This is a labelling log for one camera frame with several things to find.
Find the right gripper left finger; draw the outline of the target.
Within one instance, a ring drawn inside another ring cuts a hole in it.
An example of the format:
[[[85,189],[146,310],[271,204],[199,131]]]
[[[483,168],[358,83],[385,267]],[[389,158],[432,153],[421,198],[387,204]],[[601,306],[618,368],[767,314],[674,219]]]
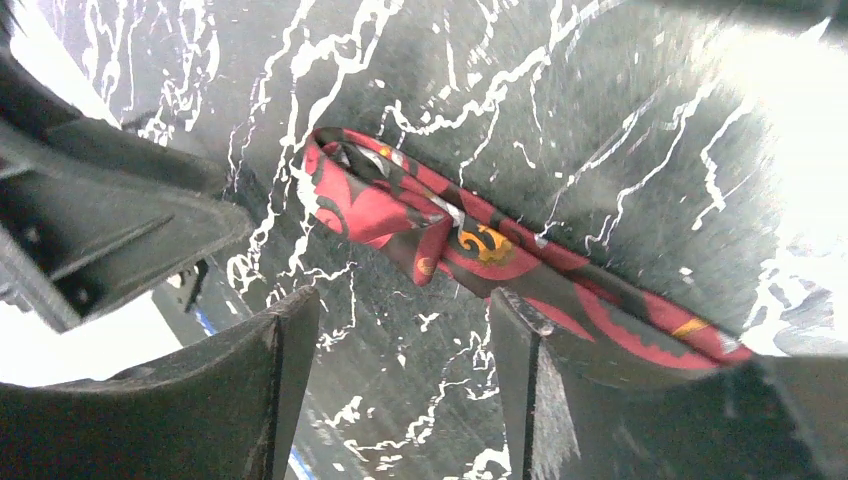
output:
[[[320,318],[303,287],[102,380],[1,387],[5,479],[281,479]]]

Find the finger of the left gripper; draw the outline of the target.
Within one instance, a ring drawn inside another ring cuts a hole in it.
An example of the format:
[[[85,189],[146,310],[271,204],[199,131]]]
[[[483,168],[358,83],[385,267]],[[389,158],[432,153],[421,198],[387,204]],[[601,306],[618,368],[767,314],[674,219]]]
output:
[[[66,332],[243,239],[226,170],[89,118],[1,63],[1,298]]]

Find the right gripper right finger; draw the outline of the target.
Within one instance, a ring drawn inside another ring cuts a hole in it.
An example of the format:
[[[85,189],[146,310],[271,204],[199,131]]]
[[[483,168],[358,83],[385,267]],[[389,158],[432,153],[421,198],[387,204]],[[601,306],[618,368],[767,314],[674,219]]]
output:
[[[843,479],[847,361],[757,356],[694,377],[594,346],[517,294],[490,298],[518,479]]]

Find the red patterned tie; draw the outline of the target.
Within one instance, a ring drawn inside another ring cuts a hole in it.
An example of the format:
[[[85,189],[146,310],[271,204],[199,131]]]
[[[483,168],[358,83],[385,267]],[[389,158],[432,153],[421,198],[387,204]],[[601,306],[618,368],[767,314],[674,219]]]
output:
[[[315,217],[419,286],[437,272],[481,298],[505,288],[591,347],[676,371],[749,359],[718,327],[555,243],[363,133],[314,130],[303,150]]]

